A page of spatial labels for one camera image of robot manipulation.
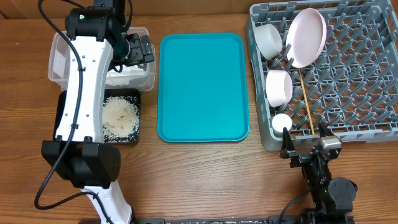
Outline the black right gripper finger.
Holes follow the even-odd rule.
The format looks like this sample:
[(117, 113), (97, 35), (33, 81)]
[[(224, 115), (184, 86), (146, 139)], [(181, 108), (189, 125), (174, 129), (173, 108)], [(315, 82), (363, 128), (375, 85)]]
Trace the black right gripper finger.
[(321, 138), (334, 136), (334, 134), (327, 128), (327, 125), (325, 123), (319, 123), (318, 129), (319, 129)]
[(288, 129), (284, 127), (282, 132), (282, 145), (280, 150), (280, 158), (288, 159), (291, 157), (293, 153), (296, 153), (295, 147), (290, 138)]

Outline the white cup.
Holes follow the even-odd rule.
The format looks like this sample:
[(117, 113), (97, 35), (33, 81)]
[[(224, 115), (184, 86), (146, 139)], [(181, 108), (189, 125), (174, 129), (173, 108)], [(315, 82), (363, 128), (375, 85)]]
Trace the white cup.
[(276, 137), (279, 138), (283, 136), (284, 128), (286, 128), (288, 132), (291, 132), (292, 126), (292, 119), (290, 118), (290, 116), (284, 113), (275, 115), (271, 120), (273, 133)]

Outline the wooden chopstick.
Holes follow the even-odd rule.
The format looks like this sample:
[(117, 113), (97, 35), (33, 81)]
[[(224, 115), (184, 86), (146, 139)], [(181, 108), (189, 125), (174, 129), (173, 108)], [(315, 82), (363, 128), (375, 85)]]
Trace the wooden chopstick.
[(314, 130), (314, 127), (313, 127), (312, 115), (311, 115), (311, 112), (310, 112), (310, 108), (309, 108), (309, 104), (308, 104), (308, 100), (307, 100), (306, 89), (305, 89), (305, 84), (303, 82), (303, 76), (302, 76), (302, 72), (301, 72), (300, 68), (298, 69), (298, 74), (299, 74), (299, 77), (300, 77), (300, 84), (301, 84), (302, 91), (303, 91), (303, 97), (304, 97), (304, 100), (305, 100), (305, 105), (306, 105), (308, 120), (309, 120), (309, 123), (310, 123), (311, 133), (314, 135), (315, 134), (315, 130)]

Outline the small white rice plate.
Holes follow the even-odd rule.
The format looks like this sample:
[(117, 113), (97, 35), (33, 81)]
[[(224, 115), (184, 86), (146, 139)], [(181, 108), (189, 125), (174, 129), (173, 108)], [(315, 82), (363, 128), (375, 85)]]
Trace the small white rice plate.
[(269, 70), (266, 76), (266, 95), (271, 107), (288, 103), (292, 98), (293, 85), (288, 72)]

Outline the large white plate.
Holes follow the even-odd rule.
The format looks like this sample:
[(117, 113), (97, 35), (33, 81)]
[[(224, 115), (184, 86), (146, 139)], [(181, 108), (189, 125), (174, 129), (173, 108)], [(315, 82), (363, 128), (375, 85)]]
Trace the large white plate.
[(326, 42), (326, 22), (314, 8), (302, 10), (292, 21), (286, 45), (290, 45), (287, 59), (293, 59), (292, 66), (304, 68), (320, 56)]

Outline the grey bowl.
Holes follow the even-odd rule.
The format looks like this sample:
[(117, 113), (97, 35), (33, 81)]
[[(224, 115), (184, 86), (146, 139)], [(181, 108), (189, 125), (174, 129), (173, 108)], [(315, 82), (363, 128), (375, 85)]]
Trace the grey bowl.
[(254, 38), (260, 53), (268, 60), (282, 51), (282, 38), (272, 24), (255, 27)]

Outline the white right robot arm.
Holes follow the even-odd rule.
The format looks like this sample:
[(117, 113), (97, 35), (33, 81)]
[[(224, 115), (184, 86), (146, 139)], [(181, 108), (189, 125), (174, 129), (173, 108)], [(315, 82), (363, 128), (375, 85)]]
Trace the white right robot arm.
[[(278, 223), (354, 223), (348, 213), (353, 211), (358, 186), (343, 177), (333, 178), (328, 168), (328, 163), (340, 155), (342, 142), (323, 123), (318, 128), (319, 142), (307, 152), (297, 152), (287, 128), (283, 129), (280, 158), (290, 159), (291, 168), (301, 168), (308, 190), (284, 207)], [(285, 218), (287, 209), (307, 194), (312, 196), (314, 207), (303, 209), (297, 217)]]

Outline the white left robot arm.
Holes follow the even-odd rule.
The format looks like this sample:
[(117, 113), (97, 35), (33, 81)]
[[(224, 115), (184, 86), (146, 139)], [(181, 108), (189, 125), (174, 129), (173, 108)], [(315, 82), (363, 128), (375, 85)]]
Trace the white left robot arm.
[(148, 36), (128, 33), (131, 21), (131, 1), (73, 5), (59, 33), (70, 48), (63, 113), (53, 139), (41, 147), (50, 173), (87, 196), (101, 223), (137, 221), (118, 183), (120, 151), (104, 142), (102, 122), (107, 73), (154, 61)]

